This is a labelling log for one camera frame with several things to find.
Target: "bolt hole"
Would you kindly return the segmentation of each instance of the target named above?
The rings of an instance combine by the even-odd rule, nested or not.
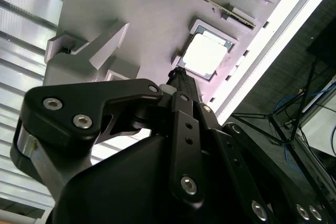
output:
[[[57,107],[57,102],[50,101],[50,102],[48,102],[48,105],[51,106],[51,107]]]
[[[190,145],[193,144],[193,141],[189,137],[186,137],[185,141],[187,142],[187,144],[190,144]]]
[[[235,163],[236,166],[240,167],[240,162],[238,161],[238,159],[234,159],[233,162]]]
[[[193,128],[192,125],[189,124],[189,123],[186,123],[185,126],[187,126],[188,129],[192,129]]]
[[[156,87],[154,87],[154,86],[149,86],[149,89],[151,90],[151,91],[153,91],[153,92],[158,92],[158,89],[156,88]]]
[[[82,123],[82,124],[87,124],[88,123],[88,120],[85,119],[85,118],[79,118],[78,119],[78,122]]]

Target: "black metal bracket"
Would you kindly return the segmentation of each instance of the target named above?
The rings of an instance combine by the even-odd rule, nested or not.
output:
[[[275,164],[262,164],[270,162],[260,158],[266,154],[238,125],[219,125],[192,78],[177,69],[169,83],[176,92],[149,80],[27,92],[12,146],[22,158],[12,159],[24,172],[33,167],[30,174],[51,191],[50,223],[329,221],[299,189],[291,191]],[[91,166],[93,144],[143,127],[150,137]],[[300,213],[297,205],[309,211],[307,204],[321,222],[313,212]]]

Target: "silver screw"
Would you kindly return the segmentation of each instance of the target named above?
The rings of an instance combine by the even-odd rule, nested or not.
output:
[[[181,94],[181,98],[182,98],[182,100],[184,100],[184,101],[187,101],[187,100],[188,100],[188,97],[186,97],[185,95],[182,95],[182,94]]]
[[[314,217],[321,221],[322,220],[322,216],[320,215],[319,212],[317,212],[317,210],[315,208],[313,208],[312,206],[309,206],[309,210],[311,211],[311,213],[314,215]]]
[[[153,92],[158,92],[158,89],[156,88],[156,87],[154,87],[154,86],[149,86],[149,89],[151,90],[151,91],[153,91]]]
[[[186,191],[187,194],[194,195],[197,192],[197,186],[195,181],[191,178],[184,176],[181,179],[182,188]]]
[[[264,208],[256,201],[252,201],[252,210],[261,221],[267,220],[267,214]]]
[[[300,205],[296,205],[296,210],[299,212],[303,219],[309,220],[309,215],[303,207],[301,207]]]
[[[76,115],[73,118],[73,124],[81,129],[88,129],[92,126],[92,120],[87,115]]]
[[[59,110],[63,107],[63,104],[56,98],[47,98],[43,101],[43,106],[49,110]]]
[[[237,134],[240,134],[240,131],[237,130],[235,126],[232,126],[232,129],[233,129]]]
[[[203,105],[203,108],[206,110],[206,112],[210,113],[211,109],[207,105]]]

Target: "black cable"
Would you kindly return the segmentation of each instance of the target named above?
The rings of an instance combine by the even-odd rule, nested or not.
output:
[[[331,149],[332,149],[332,152],[334,153],[334,155],[336,156],[336,152],[335,152],[335,149],[334,149],[334,135],[335,135],[335,131],[336,131],[336,125],[335,125],[335,127],[332,130],[331,135],[330,135]]]

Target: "blue cable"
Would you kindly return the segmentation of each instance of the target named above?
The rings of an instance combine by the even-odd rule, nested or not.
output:
[[[330,85],[330,87],[328,87],[326,90],[322,90],[322,91],[320,91],[320,92],[316,92],[316,93],[310,93],[310,94],[308,94],[307,96],[308,96],[308,97],[313,97],[314,95],[317,95],[317,94],[322,94],[322,93],[329,92],[329,91],[332,90],[335,86],[336,86],[336,82],[333,82],[333,83]],[[296,96],[297,96],[297,94],[295,94],[295,95],[290,95],[290,96],[288,96],[288,97],[284,97],[284,98],[282,98],[282,99],[278,102],[278,104],[274,107],[273,112],[276,111],[281,105],[283,105],[284,103],[286,103],[287,101],[293,99],[293,98],[296,97]]]
[[[335,132],[336,132],[336,125],[335,125],[335,127],[332,130],[331,135],[330,135],[331,149],[332,149],[332,152],[334,153],[334,155],[336,156],[335,149],[334,149],[334,135],[335,135]]]
[[[301,171],[301,169],[299,167],[295,167],[291,161],[290,161],[290,157],[288,155],[288,150],[287,150],[287,146],[285,146],[285,160],[287,162],[287,164],[290,166],[290,168],[292,168],[295,172],[303,175],[303,172]]]

